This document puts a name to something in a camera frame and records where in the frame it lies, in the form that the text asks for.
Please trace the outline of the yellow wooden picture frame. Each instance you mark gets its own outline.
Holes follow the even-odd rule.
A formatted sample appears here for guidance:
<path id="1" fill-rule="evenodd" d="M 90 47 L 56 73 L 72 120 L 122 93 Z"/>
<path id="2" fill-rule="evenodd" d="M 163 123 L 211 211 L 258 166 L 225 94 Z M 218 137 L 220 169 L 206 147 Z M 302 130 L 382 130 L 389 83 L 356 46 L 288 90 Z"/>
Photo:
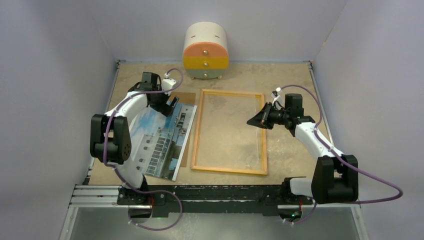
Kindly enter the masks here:
<path id="1" fill-rule="evenodd" d="M 247 125 L 264 104 L 263 93 L 201 89 L 191 169 L 266 176 L 266 130 Z"/>

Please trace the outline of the building photo print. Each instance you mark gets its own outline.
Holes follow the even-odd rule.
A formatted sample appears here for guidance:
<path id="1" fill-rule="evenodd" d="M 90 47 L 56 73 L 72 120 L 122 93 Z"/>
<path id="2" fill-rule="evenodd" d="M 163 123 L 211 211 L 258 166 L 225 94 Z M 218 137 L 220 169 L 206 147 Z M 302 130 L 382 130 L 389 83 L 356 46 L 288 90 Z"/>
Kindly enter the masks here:
<path id="1" fill-rule="evenodd" d="M 130 169 L 145 176 L 175 181 L 197 106 L 177 103 L 171 116 L 143 109 L 130 124 Z"/>

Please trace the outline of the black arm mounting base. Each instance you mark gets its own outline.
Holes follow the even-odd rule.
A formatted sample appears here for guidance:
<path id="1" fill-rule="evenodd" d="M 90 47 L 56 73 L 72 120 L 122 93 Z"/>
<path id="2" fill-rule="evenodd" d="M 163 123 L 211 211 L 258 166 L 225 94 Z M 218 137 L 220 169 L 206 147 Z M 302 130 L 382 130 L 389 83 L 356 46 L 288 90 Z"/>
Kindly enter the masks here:
<path id="1" fill-rule="evenodd" d="M 292 212 L 280 210 L 289 206 L 296 212 L 300 205 L 313 201 L 288 192 L 284 183 L 271 185 L 152 185 L 140 192 L 120 186 L 117 204 L 121 206 L 152 206 L 154 218 L 170 213 L 261 214 L 266 217 Z"/>

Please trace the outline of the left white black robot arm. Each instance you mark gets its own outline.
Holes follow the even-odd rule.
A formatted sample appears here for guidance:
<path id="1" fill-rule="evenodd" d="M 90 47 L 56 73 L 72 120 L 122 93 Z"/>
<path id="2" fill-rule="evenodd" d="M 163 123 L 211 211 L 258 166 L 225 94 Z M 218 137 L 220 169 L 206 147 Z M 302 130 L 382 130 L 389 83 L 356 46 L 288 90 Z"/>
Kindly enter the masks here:
<path id="1" fill-rule="evenodd" d="M 113 169 L 123 188 L 130 189 L 129 197 L 138 205 L 146 203 L 150 191 L 142 173 L 131 170 L 127 162 L 132 151 L 130 123 L 142 110 L 151 108 L 169 117 L 179 99 L 169 100 L 172 91 L 183 82 L 175 80 L 170 71 L 160 77 L 153 72 L 143 72 L 123 100 L 103 114 L 94 114 L 90 120 L 89 152 L 106 167 Z"/>

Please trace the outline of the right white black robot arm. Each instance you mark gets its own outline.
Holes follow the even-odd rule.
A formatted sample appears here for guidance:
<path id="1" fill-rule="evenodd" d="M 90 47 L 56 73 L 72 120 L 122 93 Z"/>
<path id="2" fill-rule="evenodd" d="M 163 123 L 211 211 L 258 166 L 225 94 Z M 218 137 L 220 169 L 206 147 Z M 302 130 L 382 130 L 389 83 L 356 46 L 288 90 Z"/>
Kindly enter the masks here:
<path id="1" fill-rule="evenodd" d="M 329 141 L 316 127 L 315 120 L 304 114 L 303 97 L 298 93 L 287 93 L 284 105 L 280 97 L 267 102 L 247 122 L 247 125 L 271 130 L 274 125 L 284 126 L 315 158 L 311 178 L 286 177 L 282 182 L 280 196 L 288 204 L 300 196 L 309 197 L 318 204 L 348 203 L 358 199 L 358 173 L 346 164 L 357 167 L 354 155 L 345 155 L 331 148 Z"/>

